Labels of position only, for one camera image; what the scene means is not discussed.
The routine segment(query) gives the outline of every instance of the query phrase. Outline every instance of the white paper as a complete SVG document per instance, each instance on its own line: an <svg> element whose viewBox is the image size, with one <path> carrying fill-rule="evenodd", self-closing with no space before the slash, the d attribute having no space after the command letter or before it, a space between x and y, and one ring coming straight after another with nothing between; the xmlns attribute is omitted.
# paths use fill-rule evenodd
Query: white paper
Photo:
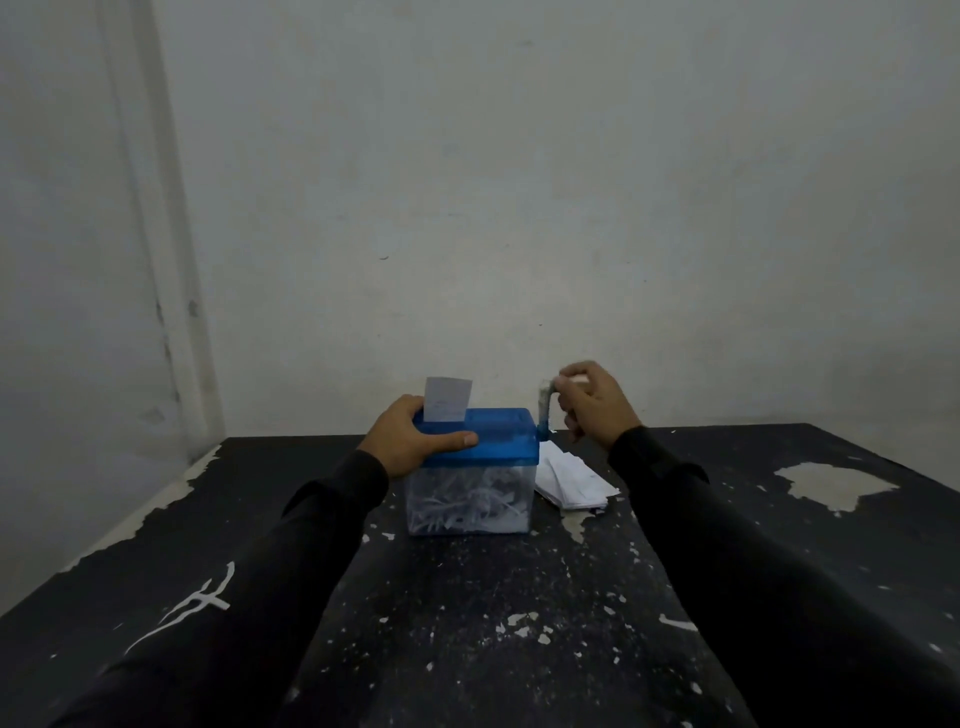
<svg viewBox="0 0 960 728"><path fill-rule="evenodd" d="M550 441L540 443L537 491L566 511L605 508L607 498L620 492L579 457Z"/></svg>
<svg viewBox="0 0 960 728"><path fill-rule="evenodd" d="M461 423L467 418L472 379L452 376L428 376L423 393L423 421Z"/></svg>

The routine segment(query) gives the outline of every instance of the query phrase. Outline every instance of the table surface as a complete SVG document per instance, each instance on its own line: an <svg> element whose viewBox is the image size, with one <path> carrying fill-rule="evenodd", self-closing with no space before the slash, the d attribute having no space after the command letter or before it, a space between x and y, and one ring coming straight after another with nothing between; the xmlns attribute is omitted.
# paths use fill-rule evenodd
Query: table surface
<svg viewBox="0 0 960 728"><path fill-rule="evenodd" d="M960 671L960 493L812 425L655 434L769 536ZM554 437L565 448L565 433ZM358 440L228 439L190 495L51 578L0 619L0 724L55 717ZM622 486L592 444L573 451ZM899 488L835 518L774 474L803 462ZM580 544L537 497L529 535L411 539L392 491L368 517L370 541L330 599L277 725L753 725L700 635L660 621L686 617L629 502L612 498L583 526ZM531 612L536 621L508 626Z"/></svg>

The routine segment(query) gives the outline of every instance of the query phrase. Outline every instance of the hand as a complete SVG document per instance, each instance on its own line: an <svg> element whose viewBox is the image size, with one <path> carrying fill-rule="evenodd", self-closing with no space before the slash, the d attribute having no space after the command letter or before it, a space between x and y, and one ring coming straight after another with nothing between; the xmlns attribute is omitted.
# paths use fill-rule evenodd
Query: hand
<svg viewBox="0 0 960 728"><path fill-rule="evenodd" d="M577 375L587 375L588 381L570 378ZM566 413L564 422L573 442L586 434L609 450L620 435L642 425L616 379L595 361L563 367L553 385L560 392L560 408Z"/></svg>
<svg viewBox="0 0 960 728"><path fill-rule="evenodd" d="M379 460L390 478L398 478L419 468L430 455L472 448L479 442L475 432L424 435L413 424L422 409L423 397L403 395L376 419L357 449Z"/></svg>

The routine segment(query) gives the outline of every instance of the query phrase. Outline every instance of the white logo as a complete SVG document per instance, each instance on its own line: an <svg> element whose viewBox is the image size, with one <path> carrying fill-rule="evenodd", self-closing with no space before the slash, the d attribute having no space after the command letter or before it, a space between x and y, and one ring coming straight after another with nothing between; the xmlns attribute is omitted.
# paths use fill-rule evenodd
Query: white logo
<svg viewBox="0 0 960 728"><path fill-rule="evenodd" d="M174 607L174 608L171 609L169 612L167 612L165 615L163 615L162 619L161 619L160 622L159 622L159 624L161 624L162 626L159 626L157 629L155 629L155 630L152 631L152 632L148 632L148 633L145 634L143 637L141 637L139 640L137 640L135 643L131 644L131 645L130 645L129 647L127 647L127 649L124 651L124 654L126 655L128 652L130 652L130 651L134 648L134 646L135 646L137 643L142 642L143 640L146 640L148 637L150 637L150 636L152 636L152 635L155 635L157 632L162 632L162 631L163 631L164 629L166 629L167 627L172 627L174 624L179 624L180 622L182 622L184 619L186 619L186 618L189 617L190 615L195 615L195 614L197 614L197 613L198 613L200 610L202 610L203 607L205 607L207 604L212 604L213 606L217 607L218 609L223 609L223 610L229 609L229 608L230 608L230 605L227 604L223 599L220 598L220 594L223 593L223 590L227 587L227 584L230 583L230 579L232 579L232 578L233 578L233 562L231 561L229 564L227 564L227 577L226 577L222 582L220 582L220 586L219 586L219 587L217 587L215 590L213 590L212 592L210 592L210 594L204 594L204 592L205 592L205 591L207 590L207 588L210 586L210 582L213 581L213 579L207 579L207 580L204 582L204 585L201 586L198 591L196 591L196 592L194 592L192 595L188 596L188 597L187 597L186 599L184 599L180 604L178 604L176 607ZM187 606L191 601L197 601L197 602L199 602L199 603L198 603L196 606L191 607L190 609L186 609L186 610L180 612L180 613L177 615L177 618L176 618L176 619L172 619L171 621L168 621L166 624L163 624L163 622L166 621L167 618L169 618L170 616L172 616L178 609L181 609L182 607Z"/></svg>

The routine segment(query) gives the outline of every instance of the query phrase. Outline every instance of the right hand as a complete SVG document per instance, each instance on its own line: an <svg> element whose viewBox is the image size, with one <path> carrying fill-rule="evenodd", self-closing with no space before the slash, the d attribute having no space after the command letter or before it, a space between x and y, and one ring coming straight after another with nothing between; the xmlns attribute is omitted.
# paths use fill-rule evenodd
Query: right hand
<svg viewBox="0 0 960 728"><path fill-rule="evenodd" d="M573 381L571 377L577 375L586 375L587 381ZM595 361L563 367L553 384L560 392L560 408L566 413L564 423L573 442L589 435L610 450L620 435L642 425L616 379Z"/></svg>

